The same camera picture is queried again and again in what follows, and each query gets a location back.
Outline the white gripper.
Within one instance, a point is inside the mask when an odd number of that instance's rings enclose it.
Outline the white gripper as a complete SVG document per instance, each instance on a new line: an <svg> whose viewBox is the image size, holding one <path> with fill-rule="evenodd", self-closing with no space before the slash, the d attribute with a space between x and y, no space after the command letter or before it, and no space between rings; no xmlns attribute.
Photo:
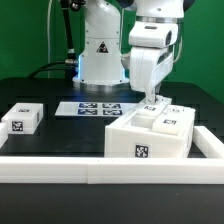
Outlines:
<svg viewBox="0 0 224 224"><path fill-rule="evenodd" d="M130 85L146 93L146 102L154 104L160 87L157 86L173 67L173 45L177 41L175 23L136 21L129 34Z"/></svg>

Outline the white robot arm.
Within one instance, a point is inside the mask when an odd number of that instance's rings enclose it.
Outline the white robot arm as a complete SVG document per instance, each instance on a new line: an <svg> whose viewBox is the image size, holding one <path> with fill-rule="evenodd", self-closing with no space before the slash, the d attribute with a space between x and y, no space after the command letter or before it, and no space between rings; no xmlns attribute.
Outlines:
<svg viewBox="0 0 224 224"><path fill-rule="evenodd" d="M161 81L172 71L174 46L181 41L180 21L195 0L116 0L136 12L128 35L131 50L121 52L121 15L105 0L86 0L85 45L79 56L76 87L110 90L128 83L157 101Z"/></svg>

